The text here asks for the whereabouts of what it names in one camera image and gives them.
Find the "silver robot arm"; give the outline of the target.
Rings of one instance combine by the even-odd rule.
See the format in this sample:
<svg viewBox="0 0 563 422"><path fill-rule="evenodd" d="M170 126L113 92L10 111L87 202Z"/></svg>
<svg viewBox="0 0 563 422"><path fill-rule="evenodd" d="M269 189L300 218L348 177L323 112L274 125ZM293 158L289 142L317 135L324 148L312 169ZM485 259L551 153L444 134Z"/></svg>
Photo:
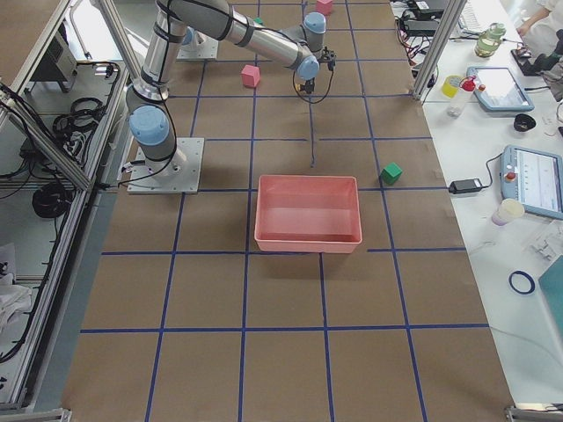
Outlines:
<svg viewBox="0 0 563 422"><path fill-rule="evenodd" d="M180 166L166 101L172 65L189 30L278 62L304 81L307 93L323 64L335 67L336 54L325 45L326 19L319 12L307 14L299 25L275 30L238 13L227 1L158 1L156 6L148 53L127 93L129 127L152 177L168 176Z"/></svg>

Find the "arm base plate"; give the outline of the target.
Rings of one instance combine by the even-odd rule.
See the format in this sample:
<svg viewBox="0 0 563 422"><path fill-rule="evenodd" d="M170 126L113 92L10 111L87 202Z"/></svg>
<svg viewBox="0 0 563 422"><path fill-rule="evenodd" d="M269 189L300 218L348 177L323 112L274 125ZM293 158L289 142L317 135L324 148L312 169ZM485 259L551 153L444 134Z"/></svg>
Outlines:
<svg viewBox="0 0 563 422"><path fill-rule="evenodd" d="M214 61L217 53L217 40L188 27L177 59L181 61Z"/></svg>
<svg viewBox="0 0 563 422"><path fill-rule="evenodd" d="M128 192L131 194L197 194L204 143L203 138L178 138L175 156L162 171L160 170L166 161L157 163L147 160L141 148L138 147L135 159L144 161L144 164L133 167L132 181L128 182Z"/></svg>

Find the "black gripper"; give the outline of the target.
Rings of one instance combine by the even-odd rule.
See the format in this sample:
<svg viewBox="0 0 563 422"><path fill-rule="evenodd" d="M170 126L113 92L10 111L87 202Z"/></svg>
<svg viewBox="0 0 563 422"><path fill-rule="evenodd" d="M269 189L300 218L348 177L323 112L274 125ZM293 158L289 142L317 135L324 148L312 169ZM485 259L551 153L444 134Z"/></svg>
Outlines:
<svg viewBox="0 0 563 422"><path fill-rule="evenodd" d="M319 58L319 62L325 64L329 70L334 70L336 66L336 54L333 50L324 46Z"/></svg>

